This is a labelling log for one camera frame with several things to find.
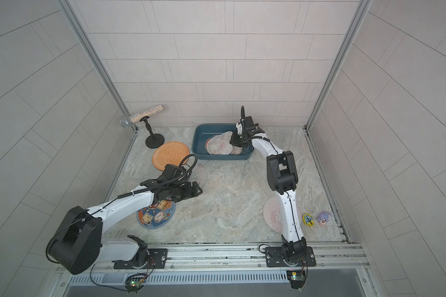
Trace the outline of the orange round coaster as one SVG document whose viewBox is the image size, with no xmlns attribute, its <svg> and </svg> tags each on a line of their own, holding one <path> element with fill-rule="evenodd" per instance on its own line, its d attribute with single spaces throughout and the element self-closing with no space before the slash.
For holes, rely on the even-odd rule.
<svg viewBox="0 0 446 297">
<path fill-rule="evenodd" d="M 164 171 L 167 164 L 178 166 L 190 154 L 190 149 L 182 142 L 167 142 L 156 149 L 152 155 L 152 164 Z"/>
</svg>

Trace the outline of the white doodle flower coaster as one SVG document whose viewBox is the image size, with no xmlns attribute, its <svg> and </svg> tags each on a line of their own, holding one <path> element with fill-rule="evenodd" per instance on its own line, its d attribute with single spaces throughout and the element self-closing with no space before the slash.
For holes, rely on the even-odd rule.
<svg viewBox="0 0 446 297">
<path fill-rule="evenodd" d="M 205 143 L 205 149 L 210 155 L 240 155 L 241 147 L 236 147 L 230 143 L 232 131 L 210 137 Z"/>
</svg>

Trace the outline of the blue toast cartoon coaster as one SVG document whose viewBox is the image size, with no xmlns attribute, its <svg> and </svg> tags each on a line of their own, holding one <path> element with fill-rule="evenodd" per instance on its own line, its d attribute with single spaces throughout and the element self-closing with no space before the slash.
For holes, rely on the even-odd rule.
<svg viewBox="0 0 446 297">
<path fill-rule="evenodd" d="M 157 229 L 168 223 L 174 216 L 176 203 L 161 200 L 156 204 L 144 207 L 137 212 L 137 220 L 147 229 Z"/>
</svg>

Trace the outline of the pink unicorn round coaster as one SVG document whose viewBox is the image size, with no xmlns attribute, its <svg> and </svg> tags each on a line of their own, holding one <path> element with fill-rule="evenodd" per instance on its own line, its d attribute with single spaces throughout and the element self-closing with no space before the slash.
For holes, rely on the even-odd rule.
<svg viewBox="0 0 446 297">
<path fill-rule="evenodd" d="M 268 199 L 263 206 L 263 217 L 266 224 L 276 233 L 282 234 L 284 218 L 281 213 L 280 198 Z"/>
</svg>

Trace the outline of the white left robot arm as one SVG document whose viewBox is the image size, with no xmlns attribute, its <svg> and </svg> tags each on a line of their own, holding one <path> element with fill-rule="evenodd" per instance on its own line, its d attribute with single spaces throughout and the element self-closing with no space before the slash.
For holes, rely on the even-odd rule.
<svg viewBox="0 0 446 297">
<path fill-rule="evenodd" d="M 73 275 L 101 262 L 114 262 L 117 267 L 144 267 L 149 253 L 142 239 L 134 235 L 106 239 L 102 235 L 143 208 L 199 196 L 203 191 L 197 182 L 190 181 L 192 170 L 192 166 L 168 164 L 160 177 L 144 181 L 108 203 L 70 209 L 45 248 L 49 261 L 61 264 Z"/>
</svg>

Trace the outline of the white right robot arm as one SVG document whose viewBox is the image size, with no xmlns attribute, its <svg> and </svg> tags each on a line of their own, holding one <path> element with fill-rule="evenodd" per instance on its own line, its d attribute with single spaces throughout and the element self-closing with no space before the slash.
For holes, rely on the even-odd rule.
<svg viewBox="0 0 446 297">
<path fill-rule="evenodd" d="M 252 146 L 266 158 L 266 177 L 272 191 L 279 195 L 282 221 L 282 256 L 291 265 L 306 258 L 307 243 L 297 213 L 296 188 L 299 181 L 294 154 L 277 147 L 252 117 L 241 114 L 230 143 Z"/>
</svg>

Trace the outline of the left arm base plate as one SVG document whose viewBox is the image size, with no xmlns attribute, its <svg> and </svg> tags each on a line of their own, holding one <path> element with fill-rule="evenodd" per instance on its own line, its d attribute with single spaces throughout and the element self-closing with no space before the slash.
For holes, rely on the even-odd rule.
<svg viewBox="0 0 446 297">
<path fill-rule="evenodd" d="M 138 251 L 129 261 L 114 261 L 114 269 L 139 270 L 163 269 L 166 265 L 168 249 L 146 249 Z"/>
</svg>

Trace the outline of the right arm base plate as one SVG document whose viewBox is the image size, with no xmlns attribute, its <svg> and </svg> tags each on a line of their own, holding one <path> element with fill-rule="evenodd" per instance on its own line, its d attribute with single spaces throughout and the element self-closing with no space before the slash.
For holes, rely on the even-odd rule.
<svg viewBox="0 0 446 297">
<path fill-rule="evenodd" d="M 295 251 L 285 247 L 265 247 L 268 267 L 315 267 L 317 262 L 310 246 L 298 247 Z"/>
</svg>

